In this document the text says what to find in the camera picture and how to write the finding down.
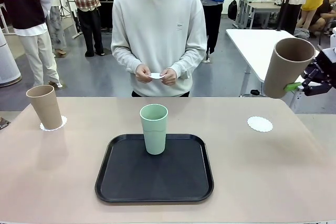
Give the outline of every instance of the hand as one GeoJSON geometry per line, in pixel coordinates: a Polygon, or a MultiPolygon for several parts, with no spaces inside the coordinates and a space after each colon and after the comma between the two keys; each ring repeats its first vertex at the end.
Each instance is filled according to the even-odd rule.
{"type": "Polygon", "coordinates": [[[145,64],[140,64],[135,70],[135,77],[137,78],[138,81],[142,83],[149,83],[153,79],[150,77],[151,76],[151,71],[145,64]]]}
{"type": "Polygon", "coordinates": [[[167,86],[174,85],[177,81],[177,74],[175,70],[171,68],[167,68],[163,70],[160,76],[164,76],[161,80],[162,80],[162,83],[167,86]]]}

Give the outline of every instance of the sleeve cuff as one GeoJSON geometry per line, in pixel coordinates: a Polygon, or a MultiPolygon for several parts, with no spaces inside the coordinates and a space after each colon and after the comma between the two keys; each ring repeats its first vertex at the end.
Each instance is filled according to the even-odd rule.
{"type": "Polygon", "coordinates": [[[176,72],[176,76],[177,76],[177,78],[179,78],[179,77],[181,76],[181,74],[182,74],[182,69],[181,69],[181,67],[180,67],[179,64],[174,63],[170,68],[173,69],[173,70],[176,72]]]}
{"type": "Polygon", "coordinates": [[[131,66],[131,72],[133,74],[135,74],[135,71],[136,71],[138,65],[140,65],[141,63],[142,62],[139,59],[134,60],[134,62],[132,63],[132,66],[131,66]]]}

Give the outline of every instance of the black t-shirt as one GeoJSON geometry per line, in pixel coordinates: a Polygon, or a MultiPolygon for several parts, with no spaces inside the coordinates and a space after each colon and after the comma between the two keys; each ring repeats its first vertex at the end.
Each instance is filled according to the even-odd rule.
{"type": "Polygon", "coordinates": [[[332,7],[329,3],[329,0],[323,0],[322,5],[317,8],[315,15],[321,16],[321,13],[330,13],[332,11],[332,7]]]}

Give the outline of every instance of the white paper coaster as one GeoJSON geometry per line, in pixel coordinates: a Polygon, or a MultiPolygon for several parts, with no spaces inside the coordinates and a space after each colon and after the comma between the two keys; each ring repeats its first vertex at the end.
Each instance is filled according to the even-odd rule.
{"type": "Polygon", "coordinates": [[[43,124],[41,123],[40,124],[41,130],[43,130],[43,131],[55,131],[55,130],[58,130],[59,128],[62,128],[67,123],[68,119],[63,115],[61,117],[62,117],[62,125],[60,127],[58,127],[57,129],[47,130],[46,128],[44,128],[43,124]]]}
{"type": "Polygon", "coordinates": [[[260,132],[269,132],[273,129],[273,124],[266,118],[252,116],[247,120],[247,124],[254,130],[260,132]]]}
{"type": "Polygon", "coordinates": [[[152,77],[153,79],[162,79],[164,76],[160,76],[160,73],[151,73],[149,77],[152,77]]]}

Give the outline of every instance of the black backpack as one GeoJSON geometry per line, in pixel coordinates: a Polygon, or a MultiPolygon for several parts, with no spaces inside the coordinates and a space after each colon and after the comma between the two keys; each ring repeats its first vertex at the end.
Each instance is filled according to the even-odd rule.
{"type": "Polygon", "coordinates": [[[229,19],[236,20],[237,12],[238,12],[237,2],[236,0],[233,0],[231,4],[229,4],[229,8],[227,10],[227,16],[229,17],[229,19]]]}

